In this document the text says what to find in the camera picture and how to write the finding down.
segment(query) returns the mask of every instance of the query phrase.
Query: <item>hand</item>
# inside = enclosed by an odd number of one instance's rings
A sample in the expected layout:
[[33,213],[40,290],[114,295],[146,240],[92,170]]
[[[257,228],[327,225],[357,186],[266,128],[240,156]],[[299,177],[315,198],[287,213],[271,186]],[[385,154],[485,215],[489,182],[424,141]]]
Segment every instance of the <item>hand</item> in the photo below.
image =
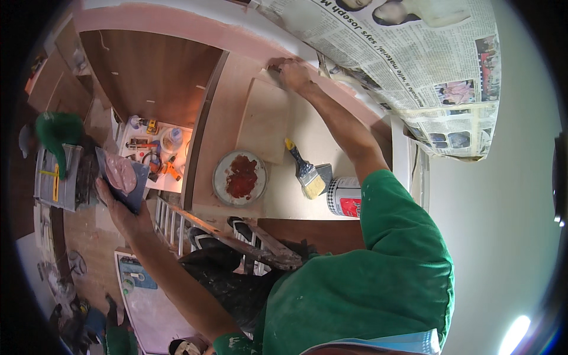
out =
[[286,59],[278,68],[280,69],[280,80],[286,87],[298,94],[308,88],[312,82],[308,69],[293,59]]
[[116,229],[127,241],[137,236],[154,234],[154,226],[152,225],[152,218],[146,206],[146,201],[142,201],[140,212],[137,216],[130,212],[120,201],[114,199],[107,183],[101,178],[97,178],[97,191],[101,199],[106,203]]

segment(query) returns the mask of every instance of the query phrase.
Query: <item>pink wall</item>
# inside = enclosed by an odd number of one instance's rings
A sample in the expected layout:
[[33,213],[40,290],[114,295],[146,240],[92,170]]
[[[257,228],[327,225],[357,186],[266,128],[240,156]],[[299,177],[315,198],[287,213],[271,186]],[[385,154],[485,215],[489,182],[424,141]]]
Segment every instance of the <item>pink wall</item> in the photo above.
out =
[[[72,6],[73,21],[77,32],[95,30],[154,32],[235,52],[250,57],[263,66],[266,66],[273,58],[297,58],[278,43],[258,36],[241,26],[226,24],[173,7],[147,3],[125,3],[119,6],[84,10],[81,0],[75,1]],[[316,68],[307,65],[312,69],[312,80],[317,82],[328,95],[373,127],[385,139],[391,141],[390,127],[362,101],[354,97],[353,90],[343,84],[318,76]]]

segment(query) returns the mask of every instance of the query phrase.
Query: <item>light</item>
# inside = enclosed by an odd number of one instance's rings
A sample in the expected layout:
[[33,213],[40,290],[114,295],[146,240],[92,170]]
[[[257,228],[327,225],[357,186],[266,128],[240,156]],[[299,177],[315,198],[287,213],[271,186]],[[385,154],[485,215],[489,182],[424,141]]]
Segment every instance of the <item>light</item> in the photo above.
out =
[[501,343],[499,355],[509,355],[515,350],[521,339],[527,333],[531,320],[527,316],[518,317]]

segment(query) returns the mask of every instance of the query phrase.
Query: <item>orange drill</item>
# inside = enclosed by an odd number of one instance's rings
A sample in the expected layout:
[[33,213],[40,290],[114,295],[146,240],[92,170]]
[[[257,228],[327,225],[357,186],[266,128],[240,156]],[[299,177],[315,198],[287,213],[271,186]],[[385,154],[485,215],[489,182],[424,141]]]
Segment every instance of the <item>orange drill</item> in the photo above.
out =
[[162,174],[170,173],[176,181],[181,180],[181,175],[175,170],[172,164],[176,160],[176,156],[172,156],[170,160],[162,164]]

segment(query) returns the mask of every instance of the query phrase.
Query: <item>newspaper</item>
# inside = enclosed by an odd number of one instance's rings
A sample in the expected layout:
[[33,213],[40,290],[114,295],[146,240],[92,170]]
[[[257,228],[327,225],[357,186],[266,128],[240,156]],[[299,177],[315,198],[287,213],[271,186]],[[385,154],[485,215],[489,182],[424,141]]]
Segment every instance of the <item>newspaper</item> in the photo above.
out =
[[319,52],[320,75],[360,84],[429,155],[487,156],[500,95],[490,0],[251,0]]

